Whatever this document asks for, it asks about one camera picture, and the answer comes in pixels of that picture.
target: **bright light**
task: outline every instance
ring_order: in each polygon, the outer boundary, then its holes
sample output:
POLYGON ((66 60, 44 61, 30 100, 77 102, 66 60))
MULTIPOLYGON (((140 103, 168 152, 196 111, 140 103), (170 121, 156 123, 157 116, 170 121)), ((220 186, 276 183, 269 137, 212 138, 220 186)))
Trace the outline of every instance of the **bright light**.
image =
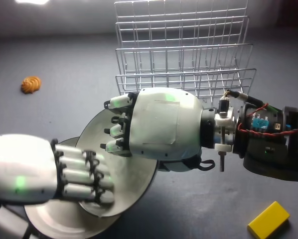
POLYGON ((15 0, 17 3, 32 3, 37 5, 44 5, 49 0, 15 0))

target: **gray wall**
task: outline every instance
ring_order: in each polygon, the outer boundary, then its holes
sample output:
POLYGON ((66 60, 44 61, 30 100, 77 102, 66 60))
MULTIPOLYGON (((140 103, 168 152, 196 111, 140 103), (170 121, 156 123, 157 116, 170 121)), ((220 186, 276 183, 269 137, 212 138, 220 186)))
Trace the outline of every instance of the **gray wall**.
MULTIPOLYGON (((0 0, 0 37, 90 34, 115 31, 116 0, 50 0, 46 5, 0 0)), ((200 0, 210 4, 211 0, 200 0)), ((226 4, 226 0, 215 0, 226 4)), ((240 4, 246 0, 230 0, 240 4)), ((195 6, 196 0, 183 0, 195 6)), ((273 26, 281 0, 249 0, 251 27, 273 26)))

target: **silver wire rack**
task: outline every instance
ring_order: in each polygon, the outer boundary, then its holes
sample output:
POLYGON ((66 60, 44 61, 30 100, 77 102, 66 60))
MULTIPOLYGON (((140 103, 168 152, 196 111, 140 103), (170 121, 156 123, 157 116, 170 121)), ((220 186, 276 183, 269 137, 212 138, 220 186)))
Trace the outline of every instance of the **silver wire rack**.
POLYGON ((213 103, 228 88, 248 92, 252 44, 248 0, 115 3, 120 94, 173 87, 213 103))

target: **table surface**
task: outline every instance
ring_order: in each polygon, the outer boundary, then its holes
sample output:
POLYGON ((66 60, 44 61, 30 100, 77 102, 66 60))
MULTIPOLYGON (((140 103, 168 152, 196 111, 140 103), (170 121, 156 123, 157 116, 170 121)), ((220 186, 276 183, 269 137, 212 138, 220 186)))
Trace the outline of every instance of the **table surface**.
MULTIPOLYGON (((298 29, 249 32, 250 94, 275 107, 298 107, 298 29)), ((115 35, 0 40, 0 134, 46 139, 79 136, 118 94, 115 35), (38 75, 40 91, 24 95, 24 77, 38 75)), ((217 153, 204 150, 203 159, 217 153)), ((252 238, 246 225, 273 201, 291 215, 279 238, 298 239, 298 182, 253 174, 237 155, 225 172, 159 172, 142 199, 98 238, 252 238)))

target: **yellow rectangular object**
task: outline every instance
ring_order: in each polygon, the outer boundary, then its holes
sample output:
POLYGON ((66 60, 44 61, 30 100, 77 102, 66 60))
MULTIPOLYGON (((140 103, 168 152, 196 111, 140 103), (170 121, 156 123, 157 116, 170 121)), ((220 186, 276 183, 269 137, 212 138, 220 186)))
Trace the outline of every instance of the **yellow rectangular object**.
POLYGON ((278 203, 273 202, 248 224, 248 230, 257 239, 265 239, 290 217, 278 203))

